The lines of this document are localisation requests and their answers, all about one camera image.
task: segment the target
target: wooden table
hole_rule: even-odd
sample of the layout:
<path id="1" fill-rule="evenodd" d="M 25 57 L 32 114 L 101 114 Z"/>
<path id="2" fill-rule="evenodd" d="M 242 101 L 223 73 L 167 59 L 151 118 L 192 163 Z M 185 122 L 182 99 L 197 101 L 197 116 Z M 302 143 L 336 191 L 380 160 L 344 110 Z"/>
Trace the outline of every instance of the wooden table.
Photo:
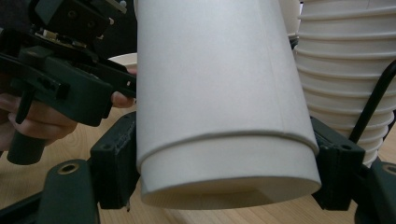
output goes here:
<path id="1" fill-rule="evenodd" d="M 88 159 L 92 145 L 105 133 L 117 119 L 125 113 L 122 109 L 113 109 L 108 119 L 99 127 L 79 124 L 77 129 L 45 149 L 42 160 L 30 166 L 18 166 L 9 163 L 5 153 L 0 159 L 0 209 L 42 190 L 47 171 L 72 159 Z M 396 131 L 390 133 L 380 149 L 383 161 L 396 163 Z M 140 187 L 131 198 L 131 211 L 100 210 L 102 223 L 269 223 L 269 224 L 343 224 L 354 223 L 356 204 L 352 203 L 346 212 L 323 211 L 311 196 L 265 206 L 227 210 L 172 210 L 151 207 L 140 201 Z"/>

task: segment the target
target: ribbed white cup stack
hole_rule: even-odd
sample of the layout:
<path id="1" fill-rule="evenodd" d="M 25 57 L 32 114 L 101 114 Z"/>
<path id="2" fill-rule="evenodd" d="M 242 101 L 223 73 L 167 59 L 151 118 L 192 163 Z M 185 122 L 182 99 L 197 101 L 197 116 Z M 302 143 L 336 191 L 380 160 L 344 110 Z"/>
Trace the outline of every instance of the ribbed white cup stack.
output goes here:
<path id="1" fill-rule="evenodd" d="M 304 1 L 294 58 L 310 115 L 351 134 L 376 82 L 396 59 L 396 1 Z M 393 81 L 358 142 L 370 165 L 393 122 Z"/>

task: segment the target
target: table surface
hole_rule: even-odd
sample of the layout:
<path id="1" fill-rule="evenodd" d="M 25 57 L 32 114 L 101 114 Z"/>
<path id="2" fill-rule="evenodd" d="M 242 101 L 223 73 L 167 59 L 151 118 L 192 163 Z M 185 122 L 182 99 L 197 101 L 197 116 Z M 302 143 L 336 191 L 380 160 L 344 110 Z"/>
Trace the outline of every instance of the table surface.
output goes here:
<path id="1" fill-rule="evenodd" d="M 0 209 L 42 190 L 47 171 L 63 162 L 73 159 L 87 160 L 93 144 L 124 113 L 125 109 L 113 108 L 108 119 L 99 127 L 79 124 L 77 129 L 45 149 L 42 160 L 30 166 L 18 166 L 7 161 L 7 153 L 0 159 Z M 392 129 L 384 145 L 380 148 L 382 161 L 396 163 L 396 131 Z M 348 211 L 323 211 L 311 196 L 305 196 L 284 203 L 227 210 L 173 210 L 152 207 L 140 201 L 140 187 L 137 186 L 131 198 L 131 211 L 101 210 L 101 223 L 354 223 L 356 204 Z"/>

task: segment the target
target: cup base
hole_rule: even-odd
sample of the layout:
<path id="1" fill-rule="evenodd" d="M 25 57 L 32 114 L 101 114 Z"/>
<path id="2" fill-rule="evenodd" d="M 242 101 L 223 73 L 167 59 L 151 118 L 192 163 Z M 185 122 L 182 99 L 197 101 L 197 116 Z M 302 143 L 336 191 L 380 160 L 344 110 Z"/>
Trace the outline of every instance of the cup base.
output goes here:
<path id="1" fill-rule="evenodd" d="M 142 201 L 174 209 L 279 203 L 320 188 L 308 145 L 271 135 L 223 136 L 163 149 L 140 166 Z"/>

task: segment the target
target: black handle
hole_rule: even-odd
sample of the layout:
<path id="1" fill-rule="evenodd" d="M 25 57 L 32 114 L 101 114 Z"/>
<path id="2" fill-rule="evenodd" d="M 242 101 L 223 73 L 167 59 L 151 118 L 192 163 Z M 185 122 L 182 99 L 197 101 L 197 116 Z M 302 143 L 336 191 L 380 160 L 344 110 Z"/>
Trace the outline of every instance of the black handle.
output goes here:
<path id="1" fill-rule="evenodd" d="M 45 139 L 33 138 L 15 132 L 7 155 L 8 161 L 18 165 L 34 164 L 41 159 L 46 144 Z"/>

